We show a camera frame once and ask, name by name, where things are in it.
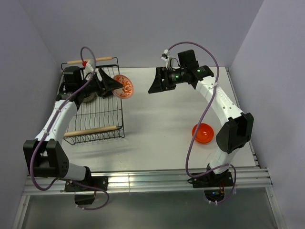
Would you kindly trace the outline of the orange white patterned bowl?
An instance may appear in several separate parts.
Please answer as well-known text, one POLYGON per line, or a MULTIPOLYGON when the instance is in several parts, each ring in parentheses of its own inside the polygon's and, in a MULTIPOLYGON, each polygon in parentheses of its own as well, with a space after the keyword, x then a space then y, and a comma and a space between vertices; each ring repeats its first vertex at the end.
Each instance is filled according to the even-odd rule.
POLYGON ((122 84, 122 88, 113 90, 113 94, 120 99, 129 99, 133 96, 134 86, 131 80, 122 74, 118 74, 113 78, 115 81, 122 84))

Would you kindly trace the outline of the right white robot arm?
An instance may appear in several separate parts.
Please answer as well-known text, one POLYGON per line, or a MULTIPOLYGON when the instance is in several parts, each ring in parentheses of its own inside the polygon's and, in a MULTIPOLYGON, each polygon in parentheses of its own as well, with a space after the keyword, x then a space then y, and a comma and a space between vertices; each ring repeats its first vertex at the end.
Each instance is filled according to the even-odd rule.
POLYGON ((163 52, 161 59, 166 61, 166 66, 156 68, 155 79, 148 92, 170 91, 179 83, 187 83, 208 101, 208 107, 214 110, 222 126, 216 135, 218 148, 208 164, 206 174, 207 183, 217 186, 236 152, 250 141, 254 117, 236 106, 218 85, 208 66, 199 65, 194 50, 180 52, 178 58, 180 67, 174 69, 171 67, 173 57, 169 50, 163 52))

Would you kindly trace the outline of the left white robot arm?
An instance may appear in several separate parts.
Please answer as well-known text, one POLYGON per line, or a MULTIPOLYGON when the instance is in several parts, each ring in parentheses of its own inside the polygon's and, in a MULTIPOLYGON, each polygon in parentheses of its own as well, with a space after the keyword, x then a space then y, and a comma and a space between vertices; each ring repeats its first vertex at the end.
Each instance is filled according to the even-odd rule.
POLYGON ((42 187, 37 178, 53 178, 76 181, 81 190, 92 187, 92 173, 87 166, 76 165, 69 161, 61 143, 65 138, 72 118, 77 114, 83 101, 90 95, 108 97, 124 85, 110 77, 101 67, 93 69, 88 63, 85 67, 69 66, 62 71, 62 81, 55 100, 52 114, 40 133, 23 144, 29 175, 34 186, 42 187))

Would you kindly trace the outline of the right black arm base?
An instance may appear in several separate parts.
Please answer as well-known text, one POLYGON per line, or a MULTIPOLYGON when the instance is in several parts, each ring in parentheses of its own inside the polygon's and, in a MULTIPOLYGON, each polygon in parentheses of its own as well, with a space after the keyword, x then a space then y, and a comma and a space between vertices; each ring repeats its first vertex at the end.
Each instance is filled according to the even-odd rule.
POLYGON ((225 198, 225 187, 233 187, 234 180, 231 172, 226 170, 221 174, 214 174, 213 172, 198 177, 189 178, 187 180, 193 188, 213 188, 211 190, 205 190, 204 194, 208 201, 219 202, 225 198))

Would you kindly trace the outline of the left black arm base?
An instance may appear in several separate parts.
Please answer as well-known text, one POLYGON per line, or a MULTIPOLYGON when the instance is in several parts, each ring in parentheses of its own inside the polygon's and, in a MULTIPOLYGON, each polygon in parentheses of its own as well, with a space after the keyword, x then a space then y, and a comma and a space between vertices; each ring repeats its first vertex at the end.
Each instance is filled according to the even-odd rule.
POLYGON ((106 195, 105 203, 101 208, 106 206, 109 202, 110 196, 107 193, 108 176, 92 177, 89 182, 87 181, 66 181, 64 192, 74 193, 74 202, 78 207, 92 205, 96 200, 97 192, 103 192, 106 195))

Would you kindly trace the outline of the plain orange bowl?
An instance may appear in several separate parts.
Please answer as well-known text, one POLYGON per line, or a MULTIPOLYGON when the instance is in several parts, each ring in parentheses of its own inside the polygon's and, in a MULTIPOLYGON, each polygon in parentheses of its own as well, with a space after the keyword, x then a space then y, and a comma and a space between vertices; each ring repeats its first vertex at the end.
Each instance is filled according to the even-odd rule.
POLYGON ((201 123, 195 136, 195 141, 200 144, 208 144, 213 140, 213 138, 213 128, 206 123, 201 123))

